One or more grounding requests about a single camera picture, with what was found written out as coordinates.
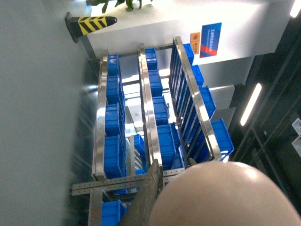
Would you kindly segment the grey worn left gripper finger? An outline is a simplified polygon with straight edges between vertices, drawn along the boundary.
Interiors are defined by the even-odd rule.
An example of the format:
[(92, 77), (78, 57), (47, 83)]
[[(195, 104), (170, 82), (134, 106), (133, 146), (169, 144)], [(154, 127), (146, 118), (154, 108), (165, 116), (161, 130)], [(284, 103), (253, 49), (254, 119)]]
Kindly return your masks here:
[(155, 159), (131, 206), (119, 222), (120, 226), (147, 226), (152, 208), (164, 187), (163, 167)]

